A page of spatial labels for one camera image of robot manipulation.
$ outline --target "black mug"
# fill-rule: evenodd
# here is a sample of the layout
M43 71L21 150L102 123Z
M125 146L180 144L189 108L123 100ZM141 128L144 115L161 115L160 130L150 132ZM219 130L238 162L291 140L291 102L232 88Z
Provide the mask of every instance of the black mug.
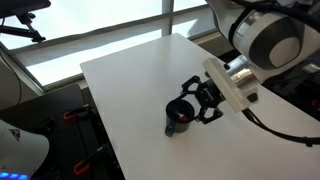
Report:
M166 107L167 126L165 134L171 137L173 133L182 133L186 131L194 117L192 105L185 100L170 101Z

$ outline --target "white table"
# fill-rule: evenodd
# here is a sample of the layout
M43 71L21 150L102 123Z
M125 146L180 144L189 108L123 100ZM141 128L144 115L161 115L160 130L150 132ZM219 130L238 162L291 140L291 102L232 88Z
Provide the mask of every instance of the white table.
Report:
M127 180L318 180L320 147L275 137L235 114L210 124L192 122L182 134L164 134L165 106L181 84L204 76L213 57L174 34L81 65ZM320 124L267 89L251 107L266 125L294 135L320 136ZM196 109L194 97L188 98Z

